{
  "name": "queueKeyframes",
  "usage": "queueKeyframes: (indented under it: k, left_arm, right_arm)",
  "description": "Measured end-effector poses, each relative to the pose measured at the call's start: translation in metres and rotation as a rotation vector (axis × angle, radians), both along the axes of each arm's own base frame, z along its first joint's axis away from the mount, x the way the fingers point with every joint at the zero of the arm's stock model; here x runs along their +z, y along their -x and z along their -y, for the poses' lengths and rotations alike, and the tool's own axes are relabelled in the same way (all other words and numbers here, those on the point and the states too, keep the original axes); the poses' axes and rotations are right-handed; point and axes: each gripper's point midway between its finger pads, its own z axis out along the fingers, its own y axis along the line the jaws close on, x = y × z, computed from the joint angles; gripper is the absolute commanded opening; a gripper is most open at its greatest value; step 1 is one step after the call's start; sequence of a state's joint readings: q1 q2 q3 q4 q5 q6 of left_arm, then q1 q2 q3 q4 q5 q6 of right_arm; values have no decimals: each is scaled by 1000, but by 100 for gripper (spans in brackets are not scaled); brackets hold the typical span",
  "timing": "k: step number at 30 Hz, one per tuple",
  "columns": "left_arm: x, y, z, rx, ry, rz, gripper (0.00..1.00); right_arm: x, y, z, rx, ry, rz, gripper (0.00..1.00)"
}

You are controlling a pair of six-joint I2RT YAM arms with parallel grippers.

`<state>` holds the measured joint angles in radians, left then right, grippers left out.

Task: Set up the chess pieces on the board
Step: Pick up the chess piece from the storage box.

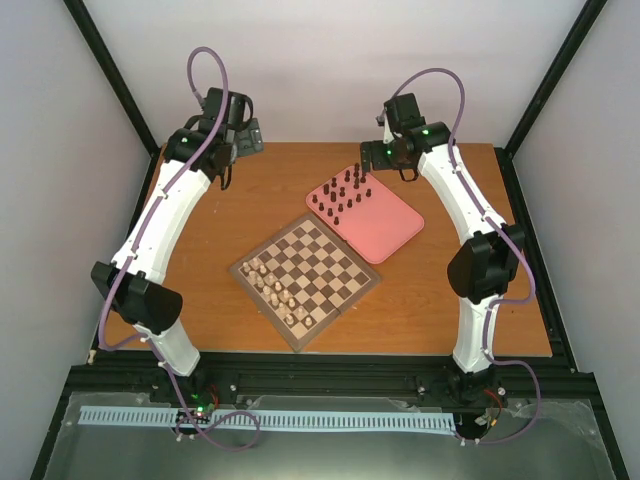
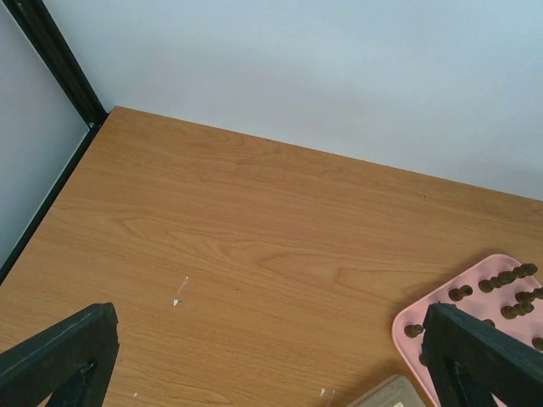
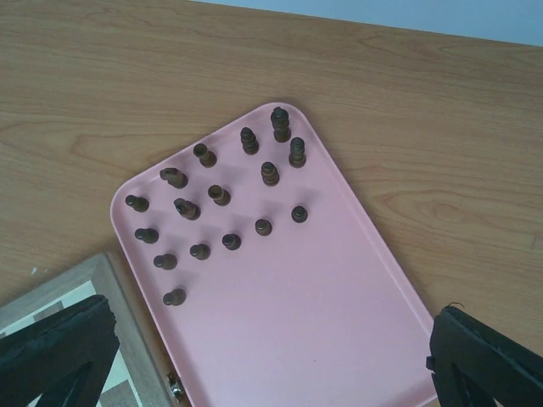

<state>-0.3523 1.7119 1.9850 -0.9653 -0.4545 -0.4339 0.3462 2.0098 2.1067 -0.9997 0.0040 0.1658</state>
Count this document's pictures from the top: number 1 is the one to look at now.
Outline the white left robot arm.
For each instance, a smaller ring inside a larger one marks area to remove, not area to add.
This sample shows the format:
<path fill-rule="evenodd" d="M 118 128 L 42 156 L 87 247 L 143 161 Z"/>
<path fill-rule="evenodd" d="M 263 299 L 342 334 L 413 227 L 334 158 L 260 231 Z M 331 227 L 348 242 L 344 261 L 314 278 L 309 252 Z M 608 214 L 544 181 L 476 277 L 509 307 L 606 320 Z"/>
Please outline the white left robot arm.
<path fill-rule="evenodd" d="M 229 188 L 237 158 L 264 149 L 252 99 L 212 87 L 202 111 L 168 139 L 156 185 L 124 245 L 91 279 L 104 297 L 101 317 L 116 312 L 148 342 L 162 367 L 176 374 L 172 388 L 186 402 L 201 400 L 208 378 L 196 368 L 200 353 L 180 320 L 182 296 L 164 285 L 169 261 L 193 209 L 218 182 Z"/>

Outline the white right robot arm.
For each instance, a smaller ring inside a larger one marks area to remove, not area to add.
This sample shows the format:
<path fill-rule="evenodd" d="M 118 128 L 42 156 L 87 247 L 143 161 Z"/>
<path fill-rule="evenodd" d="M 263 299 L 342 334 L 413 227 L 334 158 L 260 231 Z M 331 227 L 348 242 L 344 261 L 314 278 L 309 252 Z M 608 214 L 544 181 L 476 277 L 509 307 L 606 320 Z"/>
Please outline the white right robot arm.
<path fill-rule="evenodd" d="M 425 179 L 444 205 L 460 247 L 447 266 L 459 299 L 459 325 L 447 393 L 459 405 L 484 396 L 495 383 L 493 342 L 499 303 L 519 266 L 524 232 L 490 205 L 464 163 L 453 134 L 442 122 L 427 123 L 412 93 L 384 103 L 377 119 L 384 134 L 360 146 L 366 171 L 411 171 Z"/>

